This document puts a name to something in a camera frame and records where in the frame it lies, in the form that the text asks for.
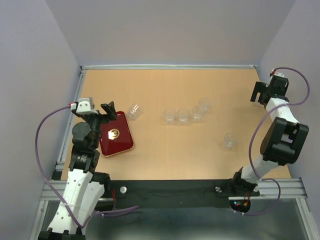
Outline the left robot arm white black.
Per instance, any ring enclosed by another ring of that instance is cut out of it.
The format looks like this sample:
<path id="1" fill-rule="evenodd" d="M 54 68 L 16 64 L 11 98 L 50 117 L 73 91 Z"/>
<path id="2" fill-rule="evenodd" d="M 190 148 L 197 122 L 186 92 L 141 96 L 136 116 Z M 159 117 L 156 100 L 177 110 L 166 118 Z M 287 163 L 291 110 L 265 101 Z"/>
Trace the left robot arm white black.
<path id="1" fill-rule="evenodd" d="M 67 108 L 82 121 L 72 128 L 72 149 L 63 194 L 44 179 L 60 200 L 58 209 L 40 240 L 84 240 L 85 228 L 100 197 L 111 193 L 110 176 L 95 172 L 100 153 L 102 126 L 117 119 L 113 101 L 101 104 L 104 114 L 95 109 L 91 97 L 80 98 Z"/>

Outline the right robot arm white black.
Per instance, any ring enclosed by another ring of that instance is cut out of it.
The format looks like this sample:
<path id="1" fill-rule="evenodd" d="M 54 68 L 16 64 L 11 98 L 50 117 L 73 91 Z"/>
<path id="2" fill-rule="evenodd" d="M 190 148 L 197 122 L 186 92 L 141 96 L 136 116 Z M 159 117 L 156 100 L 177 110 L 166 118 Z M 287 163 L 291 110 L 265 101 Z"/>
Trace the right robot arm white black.
<path id="1" fill-rule="evenodd" d="M 230 182 L 233 194 L 252 193 L 270 171 L 297 161 L 309 127 L 293 116 L 286 97 L 288 87 L 289 80 L 282 73 L 272 74 L 269 83 L 255 83 L 250 100 L 263 105 L 272 123 L 261 142 L 258 157 L 234 174 Z"/>

